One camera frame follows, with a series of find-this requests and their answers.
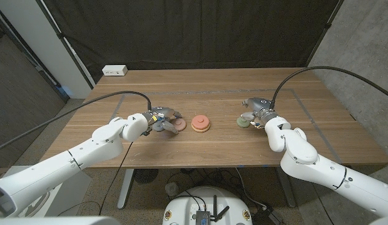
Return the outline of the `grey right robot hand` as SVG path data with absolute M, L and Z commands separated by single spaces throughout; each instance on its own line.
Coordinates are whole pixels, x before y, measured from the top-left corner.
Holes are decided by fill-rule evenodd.
M 241 118 L 265 125 L 269 120 L 277 117 L 277 113 L 270 108 L 271 101 L 264 98 L 252 97 L 243 100 L 242 105 L 250 109 L 250 112 L 241 114 Z

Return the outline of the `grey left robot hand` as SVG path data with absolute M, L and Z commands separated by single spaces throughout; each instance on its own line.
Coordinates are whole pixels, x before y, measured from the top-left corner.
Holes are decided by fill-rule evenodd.
M 169 107 L 153 107 L 148 111 L 150 116 L 148 120 L 149 127 L 156 131 L 171 131 L 178 134 L 177 128 L 171 123 L 171 120 L 182 118 L 178 111 Z

